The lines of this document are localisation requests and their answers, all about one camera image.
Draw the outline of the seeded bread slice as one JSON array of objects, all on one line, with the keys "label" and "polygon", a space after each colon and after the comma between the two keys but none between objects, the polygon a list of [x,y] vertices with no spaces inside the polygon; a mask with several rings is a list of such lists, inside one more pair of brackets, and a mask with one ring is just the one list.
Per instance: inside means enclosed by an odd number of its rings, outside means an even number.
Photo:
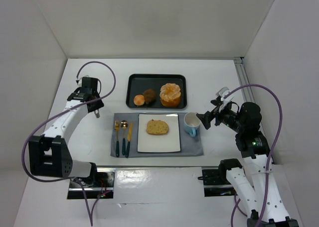
[{"label": "seeded bread slice", "polygon": [[169,131],[169,126],[162,120],[150,120],[147,123],[146,132],[150,135],[164,135]]}]

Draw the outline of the silver metal tongs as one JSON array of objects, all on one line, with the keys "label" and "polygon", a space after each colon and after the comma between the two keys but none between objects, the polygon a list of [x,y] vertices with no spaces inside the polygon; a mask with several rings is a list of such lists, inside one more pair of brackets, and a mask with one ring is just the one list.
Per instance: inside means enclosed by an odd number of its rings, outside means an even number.
[{"label": "silver metal tongs", "polygon": [[100,112],[99,112],[99,110],[95,110],[95,111],[94,111],[94,115],[95,115],[96,118],[99,118],[99,117],[100,117]]}]

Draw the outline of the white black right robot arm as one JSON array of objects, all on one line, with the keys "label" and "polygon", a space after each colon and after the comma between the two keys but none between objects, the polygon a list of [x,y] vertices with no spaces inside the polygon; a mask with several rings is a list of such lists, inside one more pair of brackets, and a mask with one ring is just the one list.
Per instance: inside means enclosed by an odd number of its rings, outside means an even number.
[{"label": "white black right robot arm", "polygon": [[265,136],[260,131],[262,119],[260,107],[251,102],[244,103],[238,112],[229,103],[212,100],[216,107],[212,111],[198,114],[206,129],[225,124],[236,132],[235,141],[245,162],[238,159],[221,160],[220,177],[235,189],[247,215],[249,227],[297,227],[298,221],[291,218],[279,194],[272,173],[270,149]]}]

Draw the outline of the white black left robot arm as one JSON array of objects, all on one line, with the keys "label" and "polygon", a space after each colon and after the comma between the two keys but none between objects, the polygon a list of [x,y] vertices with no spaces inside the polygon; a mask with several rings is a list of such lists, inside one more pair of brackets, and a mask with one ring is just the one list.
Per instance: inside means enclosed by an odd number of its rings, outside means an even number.
[{"label": "white black left robot arm", "polygon": [[68,149],[68,142],[80,121],[88,114],[99,116],[99,109],[104,106],[98,99],[97,78],[82,78],[78,87],[68,98],[67,113],[58,117],[55,122],[40,136],[34,135],[28,141],[30,172],[34,176],[55,178],[90,178],[97,172],[96,164],[73,160]]}]

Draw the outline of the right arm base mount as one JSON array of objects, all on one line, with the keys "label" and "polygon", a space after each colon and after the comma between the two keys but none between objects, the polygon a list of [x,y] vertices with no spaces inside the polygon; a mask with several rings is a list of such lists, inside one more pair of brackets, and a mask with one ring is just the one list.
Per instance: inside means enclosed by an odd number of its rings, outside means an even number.
[{"label": "right arm base mount", "polygon": [[205,197],[235,195],[235,189],[227,180],[220,177],[218,169],[202,168],[202,174],[197,179],[203,183]]}]

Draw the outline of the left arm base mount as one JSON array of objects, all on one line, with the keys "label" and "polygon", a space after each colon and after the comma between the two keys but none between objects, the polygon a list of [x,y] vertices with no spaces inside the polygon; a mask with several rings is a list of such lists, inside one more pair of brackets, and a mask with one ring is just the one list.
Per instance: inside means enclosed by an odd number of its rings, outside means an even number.
[{"label": "left arm base mount", "polygon": [[95,177],[78,177],[77,179],[78,182],[71,180],[69,183],[68,200],[84,199],[81,185],[84,188],[88,200],[97,198],[112,199],[114,197],[115,169],[98,168]]}]

